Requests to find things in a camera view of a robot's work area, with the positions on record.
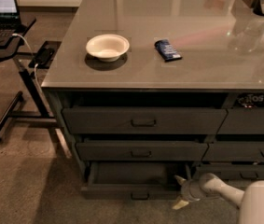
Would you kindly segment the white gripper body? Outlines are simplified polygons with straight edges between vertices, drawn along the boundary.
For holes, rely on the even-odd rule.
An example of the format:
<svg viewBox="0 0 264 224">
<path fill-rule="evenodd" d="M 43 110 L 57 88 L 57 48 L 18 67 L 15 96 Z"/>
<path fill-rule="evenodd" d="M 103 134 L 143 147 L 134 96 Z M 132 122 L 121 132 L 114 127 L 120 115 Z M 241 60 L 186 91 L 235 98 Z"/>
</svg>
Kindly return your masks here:
<svg viewBox="0 0 264 224">
<path fill-rule="evenodd" d="M 181 198 L 185 202 L 197 202 L 205 197 L 205 193 L 201 190 L 197 180 L 184 180 L 180 186 Z"/>
</svg>

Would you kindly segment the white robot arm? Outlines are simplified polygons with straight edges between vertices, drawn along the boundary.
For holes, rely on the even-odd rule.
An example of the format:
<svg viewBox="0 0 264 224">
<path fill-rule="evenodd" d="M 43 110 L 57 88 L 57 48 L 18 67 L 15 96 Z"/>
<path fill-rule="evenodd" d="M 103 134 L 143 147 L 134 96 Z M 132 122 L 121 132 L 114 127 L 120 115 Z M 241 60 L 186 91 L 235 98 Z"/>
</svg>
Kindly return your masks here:
<svg viewBox="0 0 264 224">
<path fill-rule="evenodd" d="M 181 187 L 173 205 L 174 210 L 204 198 L 220 197 L 239 209 L 237 224 L 264 224 L 264 180 L 241 190 L 212 173 L 206 173 L 198 180 L 187 180 L 179 175 L 174 178 Z"/>
</svg>

